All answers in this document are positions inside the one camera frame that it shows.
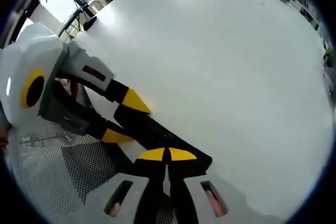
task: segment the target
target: perforated metal surface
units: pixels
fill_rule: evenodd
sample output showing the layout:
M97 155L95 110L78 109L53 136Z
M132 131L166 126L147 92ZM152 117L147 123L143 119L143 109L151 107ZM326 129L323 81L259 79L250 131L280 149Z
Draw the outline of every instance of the perforated metal surface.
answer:
M91 106L83 87L77 101ZM41 118L12 129L8 141L15 180L37 211L52 222L64 222L67 214L85 204L88 192L115 175L114 164L97 139L72 134ZM177 223L174 209L161 207L156 223Z

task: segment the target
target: desk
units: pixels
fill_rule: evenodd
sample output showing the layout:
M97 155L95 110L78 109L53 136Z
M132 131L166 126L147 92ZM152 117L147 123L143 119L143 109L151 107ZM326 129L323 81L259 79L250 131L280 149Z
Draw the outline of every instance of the desk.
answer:
M333 143L323 44L300 13L280 0L114 0L97 17L75 41L251 207L289 218Z

